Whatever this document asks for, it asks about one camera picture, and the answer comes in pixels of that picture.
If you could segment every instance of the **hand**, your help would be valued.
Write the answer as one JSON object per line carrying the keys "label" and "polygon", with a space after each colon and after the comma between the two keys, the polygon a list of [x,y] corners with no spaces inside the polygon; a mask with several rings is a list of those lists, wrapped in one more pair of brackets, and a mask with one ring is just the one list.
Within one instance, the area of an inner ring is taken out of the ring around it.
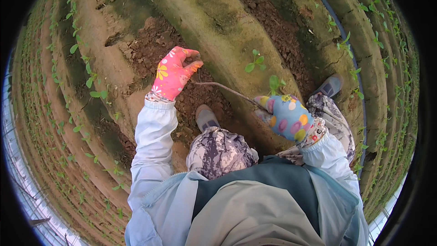
{"label": "hand", "polygon": [[200,60],[188,64],[184,62],[185,58],[198,55],[200,55],[198,51],[183,49],[180,46],[171,49],[158,64],[152,91],[174,101],[191,75],[203,65]]}
{"label": "hand", "polygon": [[273,132],[282,137],[301,143],[308,130],[314,127],[314,118],[292,95],[258,96],[254,99],[265,110],[256,110],[255,114],[270,125]]}

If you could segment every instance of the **drip irrigation hose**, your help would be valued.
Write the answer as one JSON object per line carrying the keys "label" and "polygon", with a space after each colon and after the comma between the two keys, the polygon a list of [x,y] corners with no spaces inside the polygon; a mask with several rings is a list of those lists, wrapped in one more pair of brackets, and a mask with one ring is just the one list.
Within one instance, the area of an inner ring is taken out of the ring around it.
{"label": "drip irrigation hose", "polygon": [[[346,31],[344,30],[343,26],[340,23],[340,20],[338,19],[337,15],[335,14],[334,10],[331,8],[331,5],[326,1],[326,0],[322,0],[323,5],[325,5],[325,8],[328,10],[328,12],[331,14],[332,18],[334,19],[335,23],[337,24],[338,29],[340,30],[341,33],[341,38],[343,38],[343,40],[346,40],[347,34]],[[353,66],[355,67],[355,69],[358,69],[358,65],[357,65],[357,60],[355,57],[355,54],[353,53],[353,49],[351,46],[351,52],[353,54],[353,58],[352,58],[352,62],[353,62]],[[358,77],[358,83],[359,83],[359,87],[360,87],[360,92],[363,93],[363,84],[361,83],[361,76],[359,73],[357,73],[357,77]],[[363,102],[363,126],[366,127],[367,126],[367,119],[366,119],[366,107],[365,107],[365,103],[364,103],[364,99],[362,100]],[[367,130],[364,129],[363,130],[363,145],[366,145],[367,142]],[[366,155],[366,150],[363,149],[362,150],[362,155],[361,155],[361,162],[360,165],[364,166],[364,157]],[[358,177],[361,176],[361,172],[362,169],[360,169],[358,171]]]}

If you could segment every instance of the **farmer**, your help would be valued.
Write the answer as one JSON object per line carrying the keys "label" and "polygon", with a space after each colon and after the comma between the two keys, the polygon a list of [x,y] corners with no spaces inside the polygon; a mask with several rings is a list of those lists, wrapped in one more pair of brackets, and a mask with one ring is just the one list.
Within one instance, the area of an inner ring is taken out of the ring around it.
{"label": "farmer", "polygon": [[331,100],[342,77],[329,77],[305,108],[292,95],[259,96],[256,115],[296,146],[258,163],[243,136],[222,129],[206,105],[187,156],[188,172],[173,175],[175,98],[203,65],[173,48],[158,64],[138,115],[128,203],[127,245],[367,245],[358,178],[349,168],[354,143]]}

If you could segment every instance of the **jacket zipper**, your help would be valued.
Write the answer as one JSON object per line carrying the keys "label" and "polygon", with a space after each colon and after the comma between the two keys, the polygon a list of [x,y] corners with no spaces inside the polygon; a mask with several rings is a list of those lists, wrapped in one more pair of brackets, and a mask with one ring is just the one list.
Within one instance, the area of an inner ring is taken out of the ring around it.
{"label": "jacket zipper", "polygon": [[159,184],[157,184],[154,188],[152,188],[147,194],[145,194],[144,195],[144,197],[142,197],[142,198],[145,198],[146,196],[148,196],[148,195],[150,195],[150,193],[152,193],[158,186],[160,186],[161,184],[163,184],[165,181],[167,181],[168,179],[170,179],[170,178],[172,178],[172,177],[174,177],[174,176],[177,176],[177,175],[180,175],[180,174],[187,174],[188,173],[188,171],[187,172],[180,172],[180,173],[176,173],[176,174],[173,174],[173,175],[171,175],[170,177],[168,177],[168,178],[166,178],[165,180],[163,180],[162,182],[160,182]]}

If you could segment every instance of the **shoe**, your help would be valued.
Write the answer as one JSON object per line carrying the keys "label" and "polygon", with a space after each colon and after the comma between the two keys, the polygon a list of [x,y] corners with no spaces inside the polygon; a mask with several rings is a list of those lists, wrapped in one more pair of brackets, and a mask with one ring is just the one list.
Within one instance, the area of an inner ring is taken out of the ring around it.
{"label": "shoe", "polygon": [[216,115],[207,105],[200,105],[196,110],[196,123],[201,132],[208,127],[220,127]]}
{"label": "shoe", "polygon": [[321,92],[331,98],[332,96],[336,95],[342,87],[343,77],[339,73],[336,73],[328,77],[328,79],[326,79],[325,82],[323,82],[323,84],[311,95]]}

